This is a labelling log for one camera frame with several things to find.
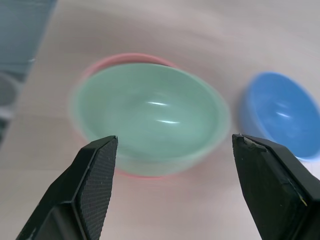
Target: bowl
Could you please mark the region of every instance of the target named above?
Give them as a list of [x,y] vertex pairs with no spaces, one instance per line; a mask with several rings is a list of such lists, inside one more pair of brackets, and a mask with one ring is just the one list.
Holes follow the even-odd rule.
[[198,77],[168,66],[121,64],[75,90],[71,117],[87,141],[119,139],[116,167],[160,177],[186,170],[214,149],[230,126],[219,93]]
[[320,114],[310,95],[289,77],[259,74],[247,88],[239,118],[245,134],[286,146],[298,159],[320,155]]
[[92,64],[84,71],[83,78],[87,79],[91,75],[115,65],[134,63],[160,64],[172,68],[178,68],[174,63],[158,56],[152,56],[137,52],[128,52],[108,56]]

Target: green bowl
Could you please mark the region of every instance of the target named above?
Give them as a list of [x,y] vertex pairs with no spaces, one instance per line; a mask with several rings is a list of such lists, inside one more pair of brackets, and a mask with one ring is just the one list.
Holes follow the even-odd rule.
[[89,77],[72,96],[71,116],[88,141],[118,136],[116,167],[145,177],[192,167],[230,127],[216,90],[182,70],[150,63],[112,66]]

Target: pink bowl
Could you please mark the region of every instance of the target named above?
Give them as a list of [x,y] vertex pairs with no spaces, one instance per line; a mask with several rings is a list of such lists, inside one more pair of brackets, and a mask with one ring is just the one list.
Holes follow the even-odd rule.
[[178,68],[174,63],[157,56],[143,53],[121,53],[108,56],[92,64],[84,71],[82,78],[87,79],[91,75],[111,66],[133,63],[159,64],[172,68]]

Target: blue bowl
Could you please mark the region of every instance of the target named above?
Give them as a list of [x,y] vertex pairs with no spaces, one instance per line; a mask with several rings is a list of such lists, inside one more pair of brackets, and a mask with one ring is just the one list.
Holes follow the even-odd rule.
[[259,74],[243,96],[239,118],[245,134],[284,145],[300,160],[320,156],[319,109],[287,76]]

